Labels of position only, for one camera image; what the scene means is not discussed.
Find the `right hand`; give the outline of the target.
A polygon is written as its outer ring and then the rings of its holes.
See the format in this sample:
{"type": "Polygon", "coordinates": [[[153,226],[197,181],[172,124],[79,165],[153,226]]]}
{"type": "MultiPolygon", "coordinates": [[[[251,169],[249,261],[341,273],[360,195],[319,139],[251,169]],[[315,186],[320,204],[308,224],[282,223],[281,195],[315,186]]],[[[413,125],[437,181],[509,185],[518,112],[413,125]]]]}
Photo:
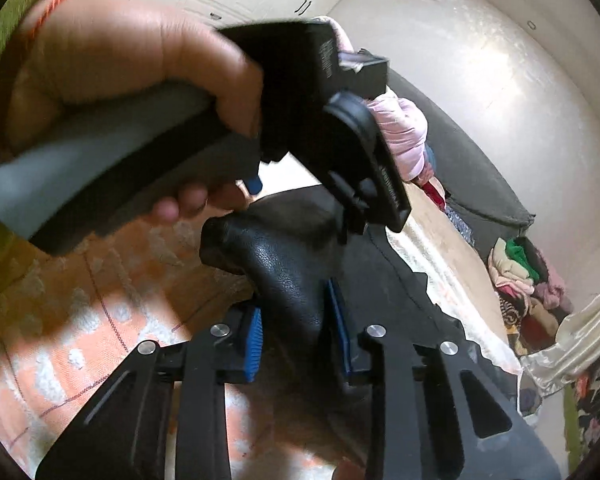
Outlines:
{"type": "Polygon", "coordinates": [[[332,472],[332,480],[364,480],[364,469],[353,460],[343,458],[332,472]]]}

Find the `left hand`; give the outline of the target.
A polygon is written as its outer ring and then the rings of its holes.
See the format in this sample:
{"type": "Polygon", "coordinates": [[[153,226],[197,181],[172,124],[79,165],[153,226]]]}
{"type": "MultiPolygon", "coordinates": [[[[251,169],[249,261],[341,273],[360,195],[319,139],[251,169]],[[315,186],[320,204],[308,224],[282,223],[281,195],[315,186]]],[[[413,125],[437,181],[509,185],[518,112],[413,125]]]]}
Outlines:
{"type": "Polygon", "coordinates": [[[230,130],[260,130],[262,72],[236,44],[187,14],[126,0],[40,0],[10,45],[0,160],[28,148],[70,105],[185,81],[216,99],[230,130]]]}

